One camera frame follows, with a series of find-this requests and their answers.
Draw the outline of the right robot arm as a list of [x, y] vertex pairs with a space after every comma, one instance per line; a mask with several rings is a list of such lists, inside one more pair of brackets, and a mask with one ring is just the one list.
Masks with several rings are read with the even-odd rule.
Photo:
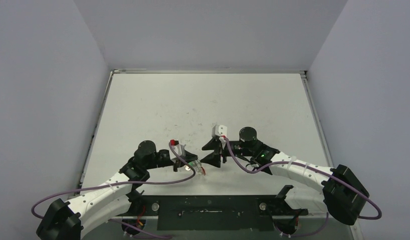
[[369, 200], [369, 192], [345, 165], [332, 168], [301, 161], [260, 141], [256, 129], [250, 126], [240, 130], [239, 140], [232, 141], [227, 138], [227, 127], [216, 125], [211, 140], [202, 150], [211, 152], [201, 159], [202, 163], [220, 168], [231, 157], [247, 173], [284, 177], [314, 191], [311, 194], [289, 191], [277, 198], [275, 207], [283, 215], [295, 209], [315, 209], [328, 212], [349, 226], [363, 218], [360, 213]]

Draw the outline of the metal keyring with red handle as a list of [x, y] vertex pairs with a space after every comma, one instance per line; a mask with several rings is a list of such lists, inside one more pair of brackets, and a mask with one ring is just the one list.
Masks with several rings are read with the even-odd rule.
[[190, 171], [191, 169], [194, 169], [197, 174], [199, 175], [206, 175], [205, 169], [202, 167], [202, 164], [199, 160], [194, 160], [188, 163], [188, 165], [185, 166], [185, 170]]

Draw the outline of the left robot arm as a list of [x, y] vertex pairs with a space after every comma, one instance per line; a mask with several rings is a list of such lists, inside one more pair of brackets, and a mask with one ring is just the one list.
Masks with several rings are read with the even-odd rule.
[[137, 188], [150, 184], [150, 169], [172, 166], [176, 172], [197, 159], [177, 140], [171, 140], [169, 149], [162, 150], [156, 150], [153, 141], [145, 140], [127, 163], [101, 185], [82, 189], [80, 195], [67, 201], [53, 201], [36, 234], [42, 240], [81, 240], [113, 217], [136, 215], [142, 208]]

